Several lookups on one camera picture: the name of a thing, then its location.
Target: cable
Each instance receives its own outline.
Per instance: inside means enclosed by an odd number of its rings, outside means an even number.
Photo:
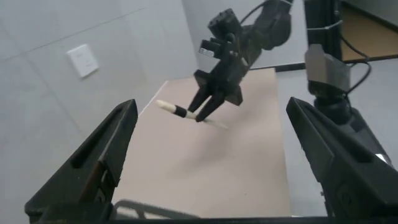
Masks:
[[[362,84],[371,74],[372,72],[372,66],[368,63],[369,62],[369,56],[367,56],[365,53],[360,52],[358,49],[356,49],[354,46],[352,46],[348,40],[346,40],[341,34],[340,34],[340,39],[354,52],[356,52],[357,54],[359,54],[360,56],[364,57],[364,61],[363,62],[356,62],[354,64],[351,65],[351,68],[354,67],[355,65],[359,64],[359,63],[363,63],[368,65],[368,70],[366,71],[365,75],[354,85],[352,86],[346,93],[346,97],[348,96],[348,94],[350,94],[352,91],[354,91],[358,86],[360,86],[360,84]]]
[[[352,46],[352,44],[350,44],[348,42],[348,40],[346,40],[342,34],[340,34],[340,39],[344,42],[344,44],[346,44],[351,50],[355,51],[355,53],[359,54],[360,56],[365,58],[365,62],[369,61],[369,56],[367,56],[365,53],[360,52],[359,50],[357,50],[354,46]]]
[[[251,16],[251,14],[253,14],[254,12],[256,12],[260,7],[262,7],[266,2],[262,2],[260,5],[256,6],[254,9],[252,9],[247,15],[245,15],[245,17],[243,17],[243,19],[241,20],[241,24],[249,17]]]

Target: wall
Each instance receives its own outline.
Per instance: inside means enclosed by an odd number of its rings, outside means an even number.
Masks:
[[[396,0],[346,0],[346,2],[398,26]]]
[[[202,39],[208,39],[212,36],[207,29],[207,24],[219,12],[231,8],[238,19],[241,19],[261,2],[263,0],[183,0],[195,51],[198,51]],[[254,13],[247,19],[245,24],[253,23],[258,14],[259,11]],[[290,39],[284,45],[272,51],[263,51],[257,62],[252,66],[253,68],[304,62],[304,53],[307,50],[307,31],[302,0],[294,1],[290,14],[292,15],[292,34]],[[216,59],[209,58],[198,52],[197,60],[199,67],[207,72],[216,63]]]
[[[81,80],[66,52],[89,44]],[[180,0],[0,1],[0,217],[24,204],[119,103],[139,111],[197,69]]]

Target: robotic arm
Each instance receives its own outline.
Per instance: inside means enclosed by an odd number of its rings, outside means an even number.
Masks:
[[[188,110],[195,112],[209,97],[196,117],[203,121],[214,110],[228,101],[239,106],[242,92],[239,84],[261,49],[272,50],[290,37],[290,8],[293,0],[268,0],[251,11],[240,23],[232,9],[221,12],[212,19],[208,28],[214,35],[203,40],[199,52],[220,61],[210,73],[197,70],[194,73],[199,85]],[[262,7],[260,16],[253,25],[242,26],[250,14]]]

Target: marker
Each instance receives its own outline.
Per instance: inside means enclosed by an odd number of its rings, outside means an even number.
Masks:
[[[197,114],[192,113],[191,111],[184,109],[181,106],[173,105],[173,104],[165,102],[163,100],[157,100],[156,105],[158,107],[162,108],[163,110],[166,110],[166,111],[168,111],[172,114],[175,114],[179,117],[182,117],[182,118],[196,119],[196,117],[197,117]],[[203,122],[206,124],[210,124],[212,126],[219,127],[219,128],[228,129],[228,127],[225,124],[222,124],[222,123],[210,120],[210,119],[205,119]]]

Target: beige tabletop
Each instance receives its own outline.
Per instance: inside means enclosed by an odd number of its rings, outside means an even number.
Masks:
[[[209,118],[229,129],[182,119],[151,102],[132,135],[113,203],[122,199],[202,218],[290,216],[274,69],[250,71],[240,107]],[[193,78],[168,82],[155,97],[186,108]]]

